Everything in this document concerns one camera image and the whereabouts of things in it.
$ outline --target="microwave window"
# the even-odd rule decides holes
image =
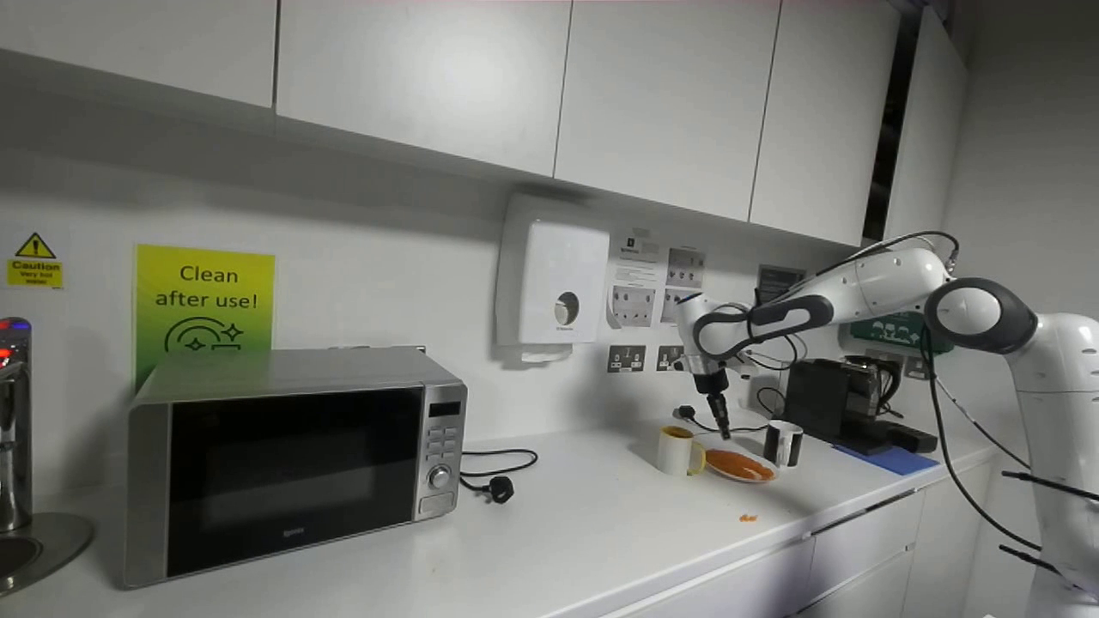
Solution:
[[[168,569],[409,523],[423,392],[176,404]]]

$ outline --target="robotic arm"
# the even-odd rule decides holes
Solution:
[[[853,255],[755,310],[687,295],[676,329],[687,371],[728,439],[725,365],[742,360],[745,348],[892,311],[922,311],[938,336],[1007,358],[1037,477],[1040,556],[1056,569],[1037,569],[1030,616],[1099,618],[1099,323],[1037,317],[995,283],[955,283],[926,247],[884,247]]]

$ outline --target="silver microwave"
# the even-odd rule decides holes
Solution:
[[[128,418],[120,585],[453,512],[464,408],[418,349],[165,358]]]

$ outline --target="yellow sign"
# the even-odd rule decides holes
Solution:
[[[64,267],[42,235],[32,235],[6,260],[10,290],[61,290]]]
[[[64,267],[61,260],[6,260],[10,290],[61,290]]]
[[[137,247],[137,379],[177,349],[271,349],[271,305],[271,255]]]
[[[12,257],[54,260],[59,255],[42,242],[42,235],[32,235]]]

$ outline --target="white cabinet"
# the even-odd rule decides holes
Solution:
[[[916,538],[916,523],[920,503],[912,493],[898,493],[818,529],[809,544],[815,560],[802,576],[802,598],[818,601],[860,576],[865,569],[876,569],[879,564],[906,553]]]
[[[985,503],[991,464],[977,461],[959,471],[959,477],[974,503]],[[968,509],[947,477],[920,491],[920,505],[920,535],[903,618],[965,616],[968,579],[985,523]]]
[[[827,598],[815,601],[797,616],[799,618],[898,618],[910,564],[912,564],[910,553],[897,553],[892,560],[869,568],[860,576],[840,585],[836,592],[832,592]]]
[[[965,108],[965,63],[932,9],[920,17],[920,41],[903,108],[903,130],[889,187],[884,238],[943,222]]]
[[[291,119],[554,171],[571,0],[280,0]]]
[[[802,544],[737,560],[633,608],[619,618],[774,618],[797,608]]]
[[[898,9],[784,0],[750,222],[860,242]]]
[[[271,108],[274,0],[0,0],[0,49]]]
[[[555,180],[745,221],[774,9],[573,0]]]

